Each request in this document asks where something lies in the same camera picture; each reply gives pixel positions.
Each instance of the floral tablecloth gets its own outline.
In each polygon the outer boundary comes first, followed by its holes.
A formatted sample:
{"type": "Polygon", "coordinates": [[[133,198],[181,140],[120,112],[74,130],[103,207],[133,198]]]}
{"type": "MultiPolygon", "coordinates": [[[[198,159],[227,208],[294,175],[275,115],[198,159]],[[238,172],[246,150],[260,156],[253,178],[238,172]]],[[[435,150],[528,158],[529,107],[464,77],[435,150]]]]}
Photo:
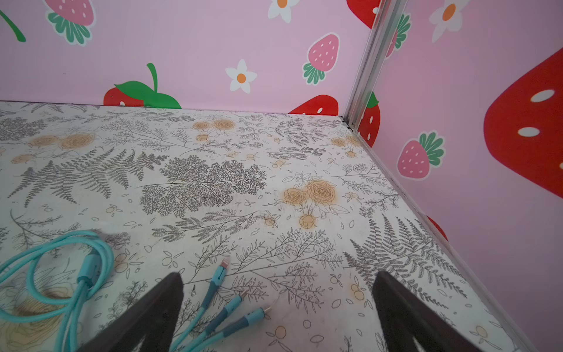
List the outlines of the floral tablecloth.
{"type": "MultiPolygon", "coordinates": [[[[79,341],[170,271],[184,281],[179,334],[228,256],[194,333],[245,289],[230,318],[272,311],[210,350],[384,352],[369,293],[378,270],[482,349],[517,349],[338,117],[1,102],[0,127],[0,258],[76,229],[114,250],[79,341]]],[[[44,294],[69,297],[87,251],[45,256],[44,294]]],[[[0,287],[2,308],[52,309],[24,275],[0,287]]],[[[0,349],[51,350],[59,321],[2,322],[0,349]]]]}

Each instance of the connector tip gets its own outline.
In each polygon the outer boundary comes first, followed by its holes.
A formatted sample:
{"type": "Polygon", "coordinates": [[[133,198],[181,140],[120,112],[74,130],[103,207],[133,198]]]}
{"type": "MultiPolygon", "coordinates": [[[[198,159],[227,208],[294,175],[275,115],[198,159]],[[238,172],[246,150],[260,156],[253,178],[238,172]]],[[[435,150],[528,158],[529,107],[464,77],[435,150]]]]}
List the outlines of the connector tip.
{"type": "Polygon", "coordinates": [[[221,266],[223,268],[227,269],[227,267],[229,266],[229,263],[230,263],[230,259],[228,257],[223,258],[223,260],[221,261],[221,266]]]}

